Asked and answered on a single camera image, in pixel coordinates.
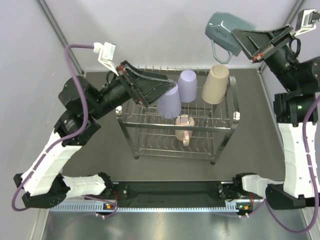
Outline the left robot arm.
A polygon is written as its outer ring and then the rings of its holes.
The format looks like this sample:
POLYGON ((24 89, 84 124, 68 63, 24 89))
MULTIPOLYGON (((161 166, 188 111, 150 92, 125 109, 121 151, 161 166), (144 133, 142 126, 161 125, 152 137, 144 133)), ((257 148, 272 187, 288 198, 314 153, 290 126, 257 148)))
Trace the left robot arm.
POLYGON ((166 75, 142 71, 127 61, 107 72, 101 89, 82 76, 70 78, 58 95, 65 112, 47 144, 30 169, 13 178, 17 189, 24 190, 25 209, 50 209, 76 197, 109 198, 114 185, 106 173, 67 177, 62 168, 100 129, 99 119, 129 100, 147 108, 174 87, 166 75))

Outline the beige tumbler cup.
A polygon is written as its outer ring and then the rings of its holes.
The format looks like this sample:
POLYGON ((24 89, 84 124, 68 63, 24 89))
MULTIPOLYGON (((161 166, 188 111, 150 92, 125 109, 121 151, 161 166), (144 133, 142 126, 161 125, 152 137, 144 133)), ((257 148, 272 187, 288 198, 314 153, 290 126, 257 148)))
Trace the beige tumbler cup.
POLYGON ((211 105, 221 103, 227 91, 229 69, 222 64, 211 67, 202 89, 202 99, 211 105))

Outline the blue-grey mug white inside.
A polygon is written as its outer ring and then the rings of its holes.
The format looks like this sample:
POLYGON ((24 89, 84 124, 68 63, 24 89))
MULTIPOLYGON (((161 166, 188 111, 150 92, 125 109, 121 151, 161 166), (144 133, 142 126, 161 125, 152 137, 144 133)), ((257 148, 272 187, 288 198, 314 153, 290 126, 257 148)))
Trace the blue-grey mug white inside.
POLYGON ((205 27, 205 35, 211 41, 213 57, 220 64, 228 64, 233 56, 237 57, 242 51, 241 45, 232 34, 235 29, 255 30, 256 25, 234 14, 217 11, 210 17, 205 27), (218 57, 215 45, 227 51, 226 60, 218 57))

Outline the lavender cup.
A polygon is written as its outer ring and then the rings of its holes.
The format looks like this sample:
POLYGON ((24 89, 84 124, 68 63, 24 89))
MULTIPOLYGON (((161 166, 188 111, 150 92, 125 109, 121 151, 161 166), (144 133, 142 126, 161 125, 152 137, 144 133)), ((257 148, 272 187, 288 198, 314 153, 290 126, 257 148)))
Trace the lavender cup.
POLYGON ((181 113, 181 100, 177 83, 157 101, 157 112, 165 119, 174 119, 181 113))
POLYGON ((197 97, 197 75, 193 70, 184 70, 178 78, 178 90, 180 101, 191 103, 197 97))

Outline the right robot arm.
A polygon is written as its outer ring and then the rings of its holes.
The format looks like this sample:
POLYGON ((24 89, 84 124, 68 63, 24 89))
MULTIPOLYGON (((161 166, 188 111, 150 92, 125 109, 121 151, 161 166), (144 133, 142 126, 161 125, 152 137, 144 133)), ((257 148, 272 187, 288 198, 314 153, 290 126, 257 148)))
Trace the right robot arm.
POLYGON ((320 184, 315 161, 316 104, 320 90, 320 59, 299 61, 301 41, 290 25, 274 30, 231 29, 229 37, 253 63, 264 62, 285 91, 274 96, 273 111, 284 150, 284 181, 254 173, 238 174, 238 198, 254 193, 274 210, 318 208, 320 184))

